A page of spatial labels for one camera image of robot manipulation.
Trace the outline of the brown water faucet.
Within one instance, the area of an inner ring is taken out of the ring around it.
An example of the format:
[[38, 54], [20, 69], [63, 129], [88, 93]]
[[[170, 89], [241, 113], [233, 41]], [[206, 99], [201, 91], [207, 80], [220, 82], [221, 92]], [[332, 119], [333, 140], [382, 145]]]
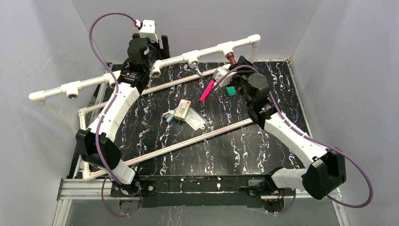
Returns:
[[225, 57], [228, 59], [228, 61], [230, 62], [231, 65], [236, 64], [236, 60], [235, 60], [233, 52], [227, 53]]

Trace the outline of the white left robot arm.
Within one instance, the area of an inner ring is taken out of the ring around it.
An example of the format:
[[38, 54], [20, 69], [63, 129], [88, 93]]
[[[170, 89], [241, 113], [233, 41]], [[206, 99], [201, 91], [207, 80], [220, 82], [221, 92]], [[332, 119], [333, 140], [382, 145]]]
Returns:
[[82, 159], [108, 173], [112, 183], [129, 196], [137, 195], [141, 184], [135, 171], [122, 160], [114, 140], [127, 111], [147, 86], [153, 63], [170, 58], [168, 37], [162, 35], [161, 41], [162, 44], [152, 43], [149, 38], [133, 34], [118, 77], [118, 88], [93, 123], [76, 134]]

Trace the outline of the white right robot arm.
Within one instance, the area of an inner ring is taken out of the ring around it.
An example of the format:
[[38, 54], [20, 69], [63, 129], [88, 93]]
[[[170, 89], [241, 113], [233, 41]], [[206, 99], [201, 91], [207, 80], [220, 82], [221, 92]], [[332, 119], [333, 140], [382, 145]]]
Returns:
[[234, 86], [247, 106], [250, 119], [274, 135], [302, 162], [302, 169], [276, 168], [265, 175], [265, 190], [277, 195], [285, 188], [307, 191], [321, 200], [346, 181], [345, 159], [337, 151], [310, 141], [305, 132], [292, 124], [277, 110], [272, 101], [271, 86], [265, 75], [254, 64], [240, 56], [230, 66]]

